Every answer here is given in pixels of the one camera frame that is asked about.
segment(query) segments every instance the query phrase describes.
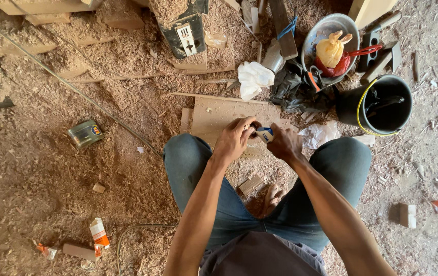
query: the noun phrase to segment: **red plastic bag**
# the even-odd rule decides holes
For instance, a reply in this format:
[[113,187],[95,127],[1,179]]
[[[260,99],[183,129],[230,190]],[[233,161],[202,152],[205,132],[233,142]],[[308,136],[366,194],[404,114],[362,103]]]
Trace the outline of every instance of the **red plastic bag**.
[[366,47],[362,50],[357,50],[353,52],[346,52],[344,51],[342,54],[342,57],[340,58],[340,61],[335,66],[335,68],[326,67],[323,65],[319,57],[316,57],[314,60],[314,66],[318,67],[323,73],[321,74],[322,77],[332,78],[342,75],[347,71],[350,65],[350,57],[351,56],[357,56],[357,55],[363,55],[363,54],[369,54],[372,52],[375,52],[382,48],[382,45],[376,44],[373,46]]

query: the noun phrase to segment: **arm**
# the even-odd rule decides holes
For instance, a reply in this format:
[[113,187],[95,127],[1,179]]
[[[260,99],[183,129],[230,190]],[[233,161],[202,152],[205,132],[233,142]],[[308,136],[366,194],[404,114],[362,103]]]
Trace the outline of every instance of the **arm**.
[[219,191],[226,168],[245,151],[248,137],[254,128],[244,129],[254,120],[255,117],[234,120],[217,139],[214,153],[207,161],[171,242],[165,276],[197,275],[198,265],[214,226]]
[[342,258],[349,275],[396,275],[378,250],[376,240],[350,203],[302,155],[302,137],[271,126],[267,148],[298,174],[321,228]]

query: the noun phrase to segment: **jeans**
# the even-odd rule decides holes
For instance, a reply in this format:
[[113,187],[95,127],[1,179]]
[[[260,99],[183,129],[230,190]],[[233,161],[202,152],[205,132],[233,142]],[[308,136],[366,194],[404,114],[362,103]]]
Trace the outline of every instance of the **jeans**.
[[[205,141],[189,134],[172,137],[166,143],[163,159],[180,212],[185,210],[211,155],[211,148]],[[319,147],[309,162],[355,207],[371,165],[371,151],[366,145],[354,138],[342,137]],[[272,233],[293,243],[303,243],[318,252],[329,241],[299,178],[265,218],[252,216],[228,180],[222,180],[207,249],[223,245],[249,231]]]

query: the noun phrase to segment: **dark shirt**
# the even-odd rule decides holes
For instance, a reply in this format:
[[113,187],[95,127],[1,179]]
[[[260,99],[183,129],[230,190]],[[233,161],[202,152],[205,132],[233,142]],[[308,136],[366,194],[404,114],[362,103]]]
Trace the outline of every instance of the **dark shirt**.
[[200,276],[327,276],[316,251],[264,232],[249,232],[207,250],[200,265]]

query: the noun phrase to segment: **red handle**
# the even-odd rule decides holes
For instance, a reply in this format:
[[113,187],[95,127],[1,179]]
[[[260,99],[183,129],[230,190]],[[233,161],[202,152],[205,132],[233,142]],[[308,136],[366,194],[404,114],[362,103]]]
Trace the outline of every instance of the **red handle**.
[[353,51],[349,53],[349,56],[357,56],[357,55],[363,55],[363,54],[369,54],[369,53],[373,53],[379,49],[382,48],[382,45],[376,44],[373,46],[369,46],[369,47],[365,47],[363,49],[357,50],[357,51]]

